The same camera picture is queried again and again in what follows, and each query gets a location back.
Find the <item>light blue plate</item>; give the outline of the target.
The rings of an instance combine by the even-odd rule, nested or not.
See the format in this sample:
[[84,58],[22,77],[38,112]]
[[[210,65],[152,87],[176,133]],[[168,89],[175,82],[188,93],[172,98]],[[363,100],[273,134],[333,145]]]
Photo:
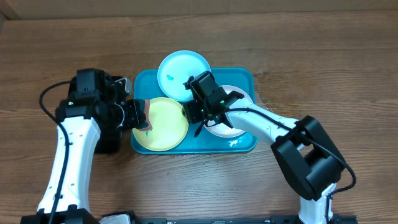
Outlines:
[[200,54],[190,50],[179,50],[163,59],[158,68],[157,81],[160,89],[169,98],[186,102],[193,100],[193,94],[185,88],[184,83],[190,77],[210,70],[209,63]]

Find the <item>red green scrub sponge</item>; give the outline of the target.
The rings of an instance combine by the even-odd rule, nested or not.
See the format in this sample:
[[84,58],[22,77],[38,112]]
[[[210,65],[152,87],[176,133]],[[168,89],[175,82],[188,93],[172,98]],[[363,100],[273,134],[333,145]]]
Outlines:
[[136,129],[140,131],[149,131],[152,129],[152,125],[149,119],[150,100],[137,99],[137,117],[138,124]]

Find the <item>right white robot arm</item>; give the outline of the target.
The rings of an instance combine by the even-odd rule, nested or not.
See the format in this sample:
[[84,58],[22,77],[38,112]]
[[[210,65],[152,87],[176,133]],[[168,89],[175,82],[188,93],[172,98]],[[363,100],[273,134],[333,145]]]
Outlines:
[[300,196],[300,222],[335,222],[331,201],[346,162],[317,119],[274,114],[238,91],[227,93],[209,71],[189,77],[183,85],[192,92],[193,100],[183,104],[182,113],[190,124],[200,125],[196,136],[212,121],[264,141],[270,145],[286,181]]

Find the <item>white plate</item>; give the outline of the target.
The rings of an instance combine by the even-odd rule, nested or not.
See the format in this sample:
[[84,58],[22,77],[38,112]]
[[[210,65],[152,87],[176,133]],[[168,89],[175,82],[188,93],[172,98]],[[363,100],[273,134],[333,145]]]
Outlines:
[[[232,91],[242,93],[244,97],[252,103],[251,97],[244,90],[232,85],[222,85],[221,87],[225,90],[226,93],[230,93]],[[209,121],[208,125],[209,126],[205,126],[206,130],[221,138],[235,138],[245,133],[245,131],[240,129],[229,128],[223,123],[216,125],[214,121]]]

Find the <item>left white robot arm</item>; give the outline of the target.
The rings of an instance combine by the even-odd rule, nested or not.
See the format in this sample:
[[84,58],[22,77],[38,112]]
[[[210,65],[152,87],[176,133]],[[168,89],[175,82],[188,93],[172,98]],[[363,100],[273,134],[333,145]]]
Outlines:
[[52,114],[39,96],[41,109],[57,125],[57,148],[47,189],[37,213],[21,223],[97,223],[90,213],[89,183],[93,156],[119,150],[123,132],[149,129],[149,102],[128,99],[132,82],[103,70],[78,70],[67,80],[67,98]]

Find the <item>yellow plate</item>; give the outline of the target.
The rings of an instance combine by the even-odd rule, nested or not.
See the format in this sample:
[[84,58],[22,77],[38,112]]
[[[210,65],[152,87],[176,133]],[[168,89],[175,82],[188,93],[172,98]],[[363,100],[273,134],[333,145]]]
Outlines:
[[182,114],[182,105],[166,97],[153,98],[149,103],[152,128],[148,131],[133,129],[132,135],[150,151],[168,151],[180,144],[188,132],[189,124]]

